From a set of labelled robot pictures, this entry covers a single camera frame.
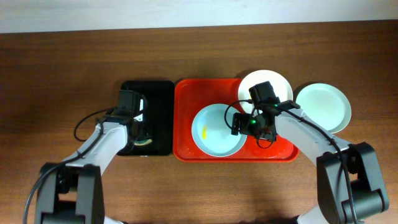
yellow object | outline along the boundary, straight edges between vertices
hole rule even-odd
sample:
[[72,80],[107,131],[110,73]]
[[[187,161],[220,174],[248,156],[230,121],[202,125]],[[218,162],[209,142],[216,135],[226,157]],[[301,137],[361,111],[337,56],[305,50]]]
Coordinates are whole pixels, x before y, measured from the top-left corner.
[[201,132],[201,137],[203,138],[203,139],[206,139],[207,138],[207,127],[206,126],[204,126],[203,127],[203,130],[202,130],[202,132]]

plate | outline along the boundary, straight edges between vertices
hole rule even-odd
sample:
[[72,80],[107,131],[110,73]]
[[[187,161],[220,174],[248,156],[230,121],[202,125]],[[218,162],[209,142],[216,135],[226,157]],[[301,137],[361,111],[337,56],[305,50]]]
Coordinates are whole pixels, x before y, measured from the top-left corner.
[[[225,157],[238,152],[246,142],[246,135],[234,136],[224,121],[228,105],[213,104],[199,111],[192,122],[192,137],[204,153]],[[226,119],[232,122],[233,115],[239,111],[233,107],[228,110]]]
[[296,103],[314,122],[337,133],[351,119],[351,105],[347,97],[336,87],[317,83],[305,87],[297,95]]
[[[266,81],[271,83],[272,87],[274,88],[275,95],[279,97],[281,102],[293,100],[293,90],[288,81],[279,73],[270,70],[258,70],[244,77],[239,86],[238,99],[251,99],[249,89],[254,85]],[[244,112],[251,113],[253,105],[246,102],[240,102],[240,104]]]

red tray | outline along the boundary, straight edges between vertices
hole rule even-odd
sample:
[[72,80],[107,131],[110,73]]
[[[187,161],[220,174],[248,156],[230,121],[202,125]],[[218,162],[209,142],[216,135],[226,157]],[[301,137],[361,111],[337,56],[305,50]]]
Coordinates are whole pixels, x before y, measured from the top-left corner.
[[[192,122],[208,105],[230,105],[238,100],[241,78],[185,79],[175,87],[173,153],[184,162],[290,162],[299,150],[288,140],[278,140],[268,149],[261,149],[256,139],[248,136],[244,146],[227,157],[213,157],[198,148],[192,138]],[[235,108],[243,112],[239,104]]]

tabletop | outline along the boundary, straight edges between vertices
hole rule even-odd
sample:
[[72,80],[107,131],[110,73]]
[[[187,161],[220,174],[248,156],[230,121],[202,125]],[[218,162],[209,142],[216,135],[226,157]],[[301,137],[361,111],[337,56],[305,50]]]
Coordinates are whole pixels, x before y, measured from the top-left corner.
[[[20,223],[39,169],[80,146],[73,128],[117,103],[126,80],[244,77],[267,69],[293,89],[331,84],[349,99],[336,135],[377,153],[398,220],[398,21],[268,24],[0,35],[0,217]],[[78,134],[88,137],[94,121]],[[239,223],[300,215],[317,204],[315,166],[184,163],[115,157],[103,175],[106,215],[129,223]],[[29,221],[33,221],[35,200]]]

white wall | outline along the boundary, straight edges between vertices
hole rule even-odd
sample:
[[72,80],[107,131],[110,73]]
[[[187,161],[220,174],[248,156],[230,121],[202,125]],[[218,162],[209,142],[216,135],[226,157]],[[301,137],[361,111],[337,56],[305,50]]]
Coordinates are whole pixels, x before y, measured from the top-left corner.
[[398,19],[398,0],[0,0],[0,32]]

